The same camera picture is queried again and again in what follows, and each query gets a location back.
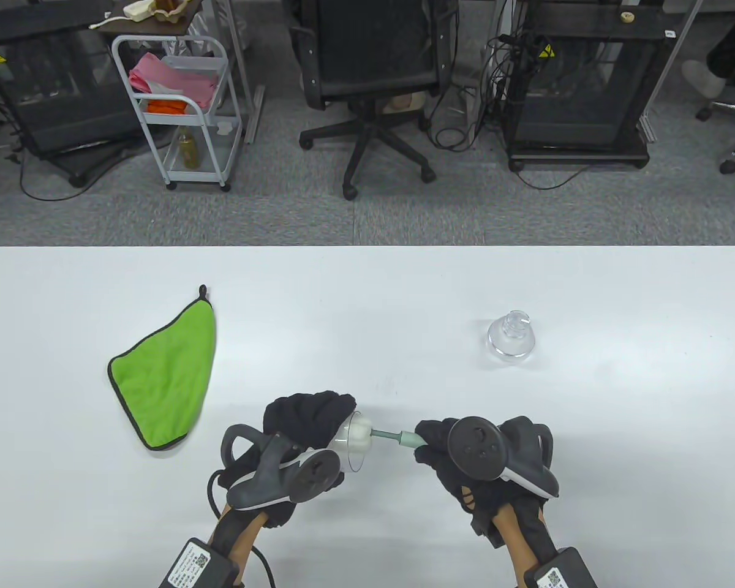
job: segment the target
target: metal pole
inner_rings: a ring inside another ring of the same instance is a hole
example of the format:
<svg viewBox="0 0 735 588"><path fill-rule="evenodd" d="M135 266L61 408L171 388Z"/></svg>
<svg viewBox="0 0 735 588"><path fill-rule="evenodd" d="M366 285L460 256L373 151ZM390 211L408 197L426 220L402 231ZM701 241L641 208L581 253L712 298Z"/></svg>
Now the metal pole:
<svg viewBox="0 0 735 588"><path fill-rule="evenodd" d="M218 0L210 0L213 5ZM236 57L236 65L239 69L239 77L242 80L242 90L245 93L245 101L247 102L247 126L245 128L245 143L250 145L256 137L256 129L258 129L258 118L262 115L262 103L264 102L264 86L256 86L255 93L251 93L250 84L247 81L247 69L245 68L245 59L242 54L242 45L239 42L239 32L236 30L234 23L234 12L231 9L231 0L220 0L223 2L225 14L227 14L228 31L231 34L231 42L234 45L234 56Z"/></svg>
<svg viewBox="0 0 735 588"><path fill-rule="evenodd" d="M692 23L695 22L695 17L697 17L698 12L700 12L701 6L703 6L703 0L693 0L692 6L690 6L689 11L686 13L686 17L684 17L684 28L678 33L678 40L675 47L673 47L673 53L670 55L667 65L665 65L659 81L650 95L648 104L645 106L645 112L639 119L639 123L642 125L649 143L656 143L656 134L654 133L653 128L651 128L650 121L648 120L650 108L653 106L656 96L658 96L658 93L661 91L665 79L667 79L667 75L669 75L669 71L673 67L673 62L675 62L675 58L678 57L680 48L684 44L684 39L686 39L687 34L689 34L689 30L692 28Z"/></svg>

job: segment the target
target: white shoe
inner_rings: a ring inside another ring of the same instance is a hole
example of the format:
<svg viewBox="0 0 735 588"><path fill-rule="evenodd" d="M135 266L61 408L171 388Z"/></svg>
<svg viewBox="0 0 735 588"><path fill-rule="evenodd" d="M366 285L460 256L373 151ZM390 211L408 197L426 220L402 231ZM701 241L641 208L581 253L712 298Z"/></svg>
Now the white shoe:
<svg viewBox="0 0 735 588"><path fill-rule="evenodd" d="M684 62L681 71L686 81L708 100L717 98L726 86L726 79L713 75L708 66L701 61L689 59Z"/></svg>

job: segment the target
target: black battery pack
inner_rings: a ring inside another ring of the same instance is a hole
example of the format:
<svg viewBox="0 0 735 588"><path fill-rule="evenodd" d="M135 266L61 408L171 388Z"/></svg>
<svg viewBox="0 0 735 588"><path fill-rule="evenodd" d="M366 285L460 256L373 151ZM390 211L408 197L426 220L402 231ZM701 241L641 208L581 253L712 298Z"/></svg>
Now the black battery pack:
<svg viewBox="0 0 735 588"><path fill-rule="evenodd" d="M538 588L597 588L580 552L574 547L561 549L552 561L525 575L525 585Z"/></svg>
<svg viewBox="0 0 735 588"><path fill-rule="evenodd" d="M230 588L239 568L197 538L190 538L160 588Z"/></svg>

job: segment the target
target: controller strap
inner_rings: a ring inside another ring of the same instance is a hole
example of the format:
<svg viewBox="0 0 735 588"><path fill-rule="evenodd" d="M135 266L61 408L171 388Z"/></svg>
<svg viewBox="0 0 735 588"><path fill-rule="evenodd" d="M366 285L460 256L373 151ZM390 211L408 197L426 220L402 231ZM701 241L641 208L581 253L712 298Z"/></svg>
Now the controller strap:
<svg viewBox="0 0 735 588"><path fill-rule="evenodd" d="M558 556L558 550L550 538L547 527L539 519L539 500L535 496L519 496L512 501L517 526L522 537L533 551L539 564L544 565Z"/></svg>
<svg viewBox="0 0 735 588"><path fill-rule="evenodd" d="M223 557L228 558L231 551L239 540L247 526L255 518L255 513L245 513L239 510L230 509L218 521L218 526L213 532L213 542L211 547L213 551Z"/></svg>

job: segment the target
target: plastic funnel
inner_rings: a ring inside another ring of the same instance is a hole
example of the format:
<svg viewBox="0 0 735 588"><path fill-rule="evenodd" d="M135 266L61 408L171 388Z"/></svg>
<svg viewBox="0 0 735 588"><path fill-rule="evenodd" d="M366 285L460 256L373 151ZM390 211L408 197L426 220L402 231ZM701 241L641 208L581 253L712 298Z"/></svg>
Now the plastic funnel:
<svg viewBox="0 0 735 588"><path fill-rule="evenodd" d="M372 444L373 424L361 412L354 411L337 429L328 445L340 458L340 471L358 472Z"/></svg>

